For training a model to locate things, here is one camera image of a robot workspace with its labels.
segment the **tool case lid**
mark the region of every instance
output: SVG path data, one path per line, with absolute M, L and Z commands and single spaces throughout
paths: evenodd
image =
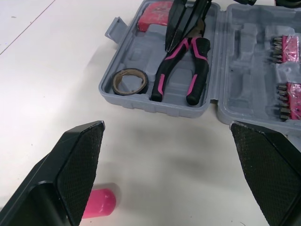
M 205 20 L 205 38 L 211 42 L 210 71 L 200 104 L 192 107 L 184 98 L 194 70 L 190 53 L 173 70 L 162 103 L 150 101 L 155 74 L 166 55 L 166 27 L 152 24 L 147 32 L 139 32 L 137 24 L 145 9 L 154 2 L 158 1 L 145 0 L 129 26 L 120 17 L 115 18 L 105 34 L 118 44 L 99 85 L 100 93 L 108 102 L 188 118 L 200 117 L 210 103 L 217 103 L 218 119 L 225 124 L 244 121 L 285 135 L 301 133 L 300 121 L 280 120 L 277 84 L 287 81 L 277 71 L 278 65 L 268 61 L 274 37 L 301 33 L 300 9 L 232 4 L 221 11 L 220 6 L 213 3 Z M 146 94 L 127 97 L 114 94 L 112 77 L 126 68 L 146 72 L 150 82 Z M 123 86 L 131 89 L 135 82 L 128 78 Z

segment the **tool case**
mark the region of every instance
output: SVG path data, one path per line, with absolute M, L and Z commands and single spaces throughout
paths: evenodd
M 137 23 L 154 2 L 158 1 L 145 0 L 130 26 L 121 18 L 115 18 L 105 34 L 118 44 L 99 84 L 100 93 L 109 103 L 188 118 L 200 117 L 210 103 L 217 103 L 217 117 L 225 124 L 244 121 L 285 135 L 300 134 L 301 121 L 280 120 L 277 85 L 287 81 L 278 72 L 277 64 L 268 60 L 274 37 L 301 33 L 300 9 L 233 4 L 221 11 L 220 6 L 213 3 L 205 20 L 204 37 L 211 42 L 206 88 L 199 104 L 190 106 L 186 102 L 194 72 L 190 52 L 174 68 L 163 101 L 150 100 L 156 72 L 166 56 L 166 26 L 152 24 L 147 32 L 140 32 Z M 149 88 L 145 94 L 124 97 L 113 92 L 114 74 L 126 68 L 137 68 L 147 74 Z M 140 84 L 139 78 L 128 76 L 120 86 L 132 90 Z

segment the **pink and black pliers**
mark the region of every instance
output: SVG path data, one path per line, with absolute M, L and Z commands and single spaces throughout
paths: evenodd
M 151 95 L 153 101 L 162 102 L 168 77 L 173 68 L 189 50 L 190 46 L 192 46 L 196 69 L 188 89 L 186 100 L 189 105 L 199 104 L 209 72 L 207 54 L 210 50 L 210 41 L 203 37 L 185 38 L 173 52 L 167 54 L 156 74 Z

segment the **white surface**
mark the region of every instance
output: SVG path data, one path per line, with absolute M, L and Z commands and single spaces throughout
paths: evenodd
M 18 18 L 7 12 L 16 12 L 11 2 L 0 0 L 0 15 Z M 0 55 L 0 206 L 66 130 L 104 120 L 95 184 L 116 184 L 120 203 L 81 225 L 267 226 L 216 106 L 192 120 L 124 109 L 99 94 L 116 51 L 104 33 L 116 16 L 129 23 L 141 2 L 56 0 Z M 30 21 L 39 15 L 34 4 L 23 10 Z M 15 39 L 22 26 L 4 20 L 0 39 Z

